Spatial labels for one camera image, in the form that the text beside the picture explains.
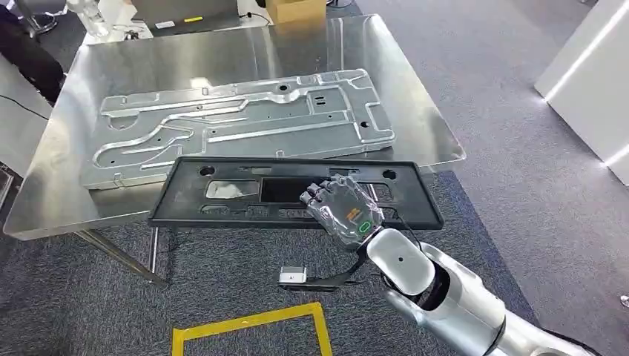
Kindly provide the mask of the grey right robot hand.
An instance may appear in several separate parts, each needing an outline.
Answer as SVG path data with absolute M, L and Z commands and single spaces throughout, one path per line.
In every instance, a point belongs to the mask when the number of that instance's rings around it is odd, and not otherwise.
M 308 213 L 341 246 L 358 250 L 383 226 L 383 212 L 353 178 L 335 174 L 300 195 Z

